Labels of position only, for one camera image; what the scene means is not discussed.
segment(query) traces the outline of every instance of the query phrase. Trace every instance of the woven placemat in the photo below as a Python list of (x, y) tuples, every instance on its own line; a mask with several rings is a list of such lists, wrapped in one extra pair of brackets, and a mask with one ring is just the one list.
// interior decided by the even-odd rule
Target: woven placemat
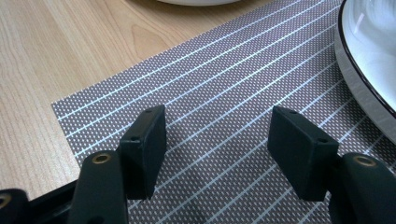
[(300, 111), (394, 172), (395, 146), (352, 97), (334, 56), (340, 1), (275, 1), (54, 103), (79, 164), (115, 149), (145, 108), (166, 106), (167, 152), (133, 223), (326, 223), (266, 148), (273, 105)]

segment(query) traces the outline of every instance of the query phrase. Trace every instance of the white plate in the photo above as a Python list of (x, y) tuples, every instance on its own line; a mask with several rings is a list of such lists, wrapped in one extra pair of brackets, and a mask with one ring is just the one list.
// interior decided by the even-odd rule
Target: white plate
[(396, 1), (346, 0), (335, 51), (346, 84), (375, 125), (396, 144)]
[(193, 6), (193, 7), (206, 7), (222, 5), (231, 2), (237, 2), (239, 0), (158, 0), (160, 2), (171, 3), (182, 6)]

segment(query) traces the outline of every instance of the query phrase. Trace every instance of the plate rim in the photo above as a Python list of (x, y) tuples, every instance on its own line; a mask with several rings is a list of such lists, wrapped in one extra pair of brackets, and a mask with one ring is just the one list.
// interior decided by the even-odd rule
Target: plate rim
[(374, 86), (370, 83), (368, 78), (363, 74), (361, 69), (359, 68), (358, 64), (356, 63), (355, 59), (353, 58), (349, 47), (347, 46), (347, 41), (346, 37), (344, 35), (344, 29), (343, 29), (343, 14), (344, 14), (344, 8), (347, 0), (344, 0), (343, 3), (340, 6), (340, 11), (338, 13), (338, 22), (337, 22), (337, 29), (340, 34), (340, 39), (341, 39), (341, 45), (346, 53), (346, 56), (348, 57), (349, 61), (352, 63), (353, 68), (355, 71), (358, 73), (358, 76), (361, 78), (362, 82), (364, 85), (369, 89), (369, 91), (372, 93), (372, 95), (375, 97), (375, 99), (382, 105), (384, 108), (396, 119), (396, 111), (394, 108), (392, 108), (385, 100), (384, 98), (378, 93), (378, 91), (374, 88)]

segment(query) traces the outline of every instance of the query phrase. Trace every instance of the black clamp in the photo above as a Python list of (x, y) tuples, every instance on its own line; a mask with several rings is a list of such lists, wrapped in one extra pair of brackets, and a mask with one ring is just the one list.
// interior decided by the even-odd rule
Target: black clamp
[(166, 151), (165, 107), (143, 111), (116, 151), (92, 153), (77, 181), (28, 201), (0, 190), (0, 223), (128, 223), (126, 198), (151, 198)]
[(275, 106), (268, 149), (300, 199), (332, 195), (332, 223), (395, 223), (396, 178), (360, 153), (337, 155), (338, 142), (296, 111)]

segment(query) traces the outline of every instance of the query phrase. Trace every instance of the light wood surface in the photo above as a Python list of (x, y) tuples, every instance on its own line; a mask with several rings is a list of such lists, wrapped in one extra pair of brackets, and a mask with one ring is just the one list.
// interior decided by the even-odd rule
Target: light wood surface
[(0, 1), (0, 189), (33, 199), (78, 178), (51, 103), (268, 2)]

